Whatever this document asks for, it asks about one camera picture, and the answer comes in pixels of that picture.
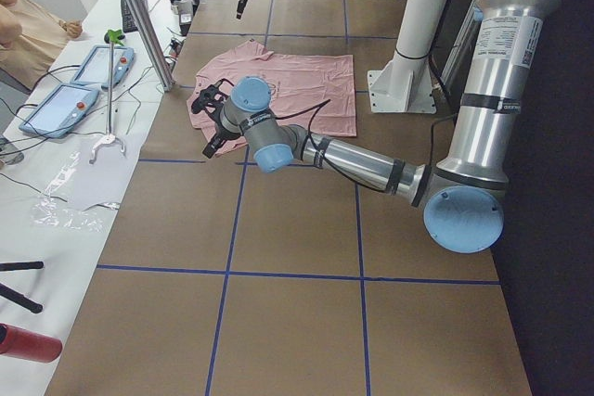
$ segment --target red object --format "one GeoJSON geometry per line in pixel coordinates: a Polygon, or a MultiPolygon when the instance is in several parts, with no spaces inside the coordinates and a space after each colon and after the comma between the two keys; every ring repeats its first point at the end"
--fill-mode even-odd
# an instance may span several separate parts
{"type": "Polygon", "coordinates": [[[35,362],[52,362],[62,352],[60,339],[0,324],[0,354],[35,362]]]}

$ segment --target metal pole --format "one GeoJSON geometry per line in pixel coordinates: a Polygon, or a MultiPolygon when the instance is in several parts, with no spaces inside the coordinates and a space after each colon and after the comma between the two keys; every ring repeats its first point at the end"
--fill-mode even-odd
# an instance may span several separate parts
{"type": "Polygon", "coordinates": [[[147,49],[148,57],[150,58],[150,61],[152,62],[152,65],[155,68],[155,71],[157,71],[157,75],[161,80],[163,90],[168,92],[174,85],[174,78],[162,54],[161,46],[159,45],[159,39],[157,39],[157,34],[150,23],[149,12],[144,7],[141,0],[125,1],[132,11],[132,16],[140,32],[140,37],[142,38],[142,42],[147,49]]]}
{"type": "Polygon", "coordinates": [[[113,104],[113,55],[115,53],[114,50],[115,44],[110,39],[110,74],[108,77],[108,127],[105,131],[105,134],[112,134],[111,128],[111,109],[113,104]]]}

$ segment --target table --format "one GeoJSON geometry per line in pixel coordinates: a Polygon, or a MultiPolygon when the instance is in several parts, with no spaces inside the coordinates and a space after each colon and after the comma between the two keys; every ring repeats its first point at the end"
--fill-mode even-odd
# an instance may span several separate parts
{"type": "MultiPolygon", "coordinates": [[[[177,17],[171,12],[168,0],[148,0],[148,7],[164,49],[174,34],[179,32],[177,17]]],[[[51,70],[80,64],[94,45],[103,44],[107,29],[121,28],[120,0],[98,0],[83,25],[83,35],[68,43],[51,70]]],[[[136,60],[124,81],[114,89],[114,97],[128,89],[151,65],[138,32],[129,33],[124,43],[134,48],[136,60]]],[[[73,73],[73,70],[63,70],[57,72],[56,76],[67,82],[73,73]]],[[[38,104],[57,82],[51,76],[45,77],[27,102],[38,104]]],[[[142,138],[148,133],[162,96],[162,88],[154,70],[146,73],[143,81],[135,87],[134,94],[140,99],[141,107],[136,112],[136,100],[123,95],[117,102],[114,128],[116,134],[123,134],[136,112],[131,134],[142,138]]],[[[105,106],[106,101],[107,93],[102,92],[96,108],[105,106]]],[[[31,109],[24,109],[19,116],[26,117],[30,112],[31,109]]],[[[75,131],[81,134],[104,132],[104,113],[90,114],[75,131]]],[[[6,129],[5,136],[18,148],[25,149],[25,159],[19,164],[5,166],[0,173],[42,190],[56,184],[56,181],[65,180],[67,183],[81,140],[91,136],[69,134],[63,139],[47,140],[39,146],[27,148],[38,140],[23,140],[28,135],[19,130],[19,123],[20,120],[15,119],[6,129]]],[[[12,183],[4,177],[0,177],[0,191],[3,240],[0,262],[43,261],[45,264],[42,270],[2,273],[0,283],[42,303],[44,309],[39,314],[33,314],[1,299],[0,321],[59,338],[65,343],[117,211],[103,208],[86,212],[69,211],[65,204],[57,200],[47,202],[29,187],[12,183]],[[47,206],[40,208],[43,202],[47,206]],[[45,215],[49,220],[45,220],[44,224],[33,220],[33,215],[38,211],[49,212],[45,215]],[[68,224],[67,220],[72,216],[74,221],[68,224]]],[[[62,187],[55,195],[67,198],[67,192],[62,187]]],[[[43,394],[57,365],[58,361],[39,364],[0,356],[0,392],[12,396],[43,394]]]]}

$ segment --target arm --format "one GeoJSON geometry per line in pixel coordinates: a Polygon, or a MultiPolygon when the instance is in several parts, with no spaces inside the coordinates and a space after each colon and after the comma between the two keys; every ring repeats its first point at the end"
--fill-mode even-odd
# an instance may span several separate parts
{"type": "Polygon", "coordinates": [[[0,5],[0,44],[10,46],[22,34],[22,27],[5,6],[0,5]]]}
{"type": "Polygon", "coordinates": [[[76,39],[83,33],[83,24],[80,20],[60,20],[59,26],[64,29],[71,39],[76,39]]]}

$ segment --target label sticker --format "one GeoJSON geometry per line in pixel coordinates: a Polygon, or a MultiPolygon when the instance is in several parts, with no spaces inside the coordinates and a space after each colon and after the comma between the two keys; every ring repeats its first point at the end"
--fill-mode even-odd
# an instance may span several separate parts
{"type": "Polygon", "coordinates": [[[530,68],[542,29],[542,20],[506,16],[483,20],[473,59],[505,59],[530,68]]]}

